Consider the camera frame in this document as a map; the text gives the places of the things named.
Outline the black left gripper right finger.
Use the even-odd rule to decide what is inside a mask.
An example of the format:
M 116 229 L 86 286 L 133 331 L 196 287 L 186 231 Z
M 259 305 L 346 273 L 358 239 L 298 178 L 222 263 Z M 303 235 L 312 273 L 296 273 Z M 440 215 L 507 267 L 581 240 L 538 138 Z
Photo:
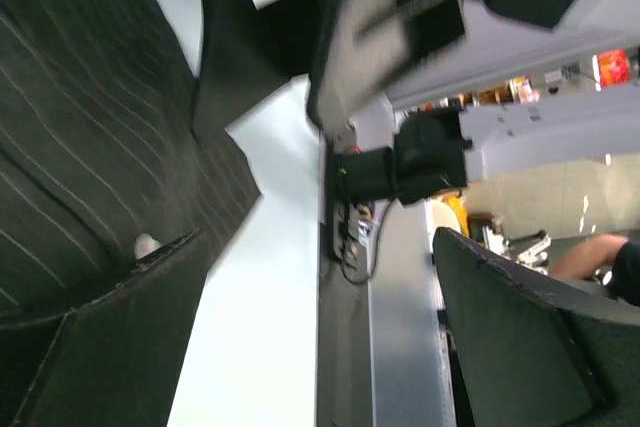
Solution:
M 450 228 L 434 260 L 478 426 L 636 426 L 639 310 Z

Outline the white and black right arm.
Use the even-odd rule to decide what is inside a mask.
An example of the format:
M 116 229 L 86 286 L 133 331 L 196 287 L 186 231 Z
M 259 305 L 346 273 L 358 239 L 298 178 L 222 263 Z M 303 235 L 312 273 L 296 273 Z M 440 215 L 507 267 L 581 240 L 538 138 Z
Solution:
M 639 87 L 412 116 L 390 147 L 343 154 L 368 102 L 397 110 L 639 39 L 639 0 L 327 0 L 307 113 L 326 138 L 327 204 L 432 194 L 520 168 L 635 153 Z

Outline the dark pinstriped long sleeve shirt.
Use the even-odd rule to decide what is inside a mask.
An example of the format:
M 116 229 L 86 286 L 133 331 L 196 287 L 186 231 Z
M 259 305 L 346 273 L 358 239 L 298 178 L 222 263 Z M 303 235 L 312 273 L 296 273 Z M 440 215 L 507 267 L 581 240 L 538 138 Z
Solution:
M 1 307 L 129 265 L 147 234 L 214 263 L 259 192 L 156 0 L 1 0 Z

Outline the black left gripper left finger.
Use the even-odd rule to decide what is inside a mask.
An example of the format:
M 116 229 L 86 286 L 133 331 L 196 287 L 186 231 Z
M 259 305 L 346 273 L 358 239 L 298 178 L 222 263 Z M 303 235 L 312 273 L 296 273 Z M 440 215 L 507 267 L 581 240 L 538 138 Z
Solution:
M 193 232 L 2 313 L 2 425 L 167 425 L 207 274 L 207 239 Z

